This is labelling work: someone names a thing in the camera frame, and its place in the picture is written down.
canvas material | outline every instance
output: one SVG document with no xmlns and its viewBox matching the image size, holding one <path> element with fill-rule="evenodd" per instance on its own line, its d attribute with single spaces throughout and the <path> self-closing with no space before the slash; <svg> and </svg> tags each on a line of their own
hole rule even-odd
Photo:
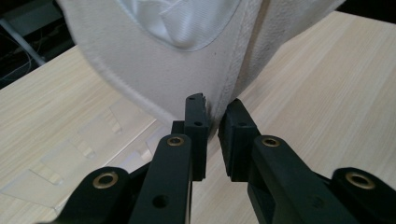
<svg viewBox="0 0 396 224">
<path fill-rule="evenodd" d="M 210 44 L 235 13 L 240 0 L 119 0 L 141 29 L 163 44 L 193 51 Z"/>
<path fill-rule="evenodd" d="M 241 0 L 217 37 L 181 51 L 148 35 L 117 0 L 60 1 L 72 36 L 96 71 L 167 126 L 184 119 L 185 98 L 202 92 L 212 133 L 228 103 L 276 50 L 343 0 Z"/>
</svg>

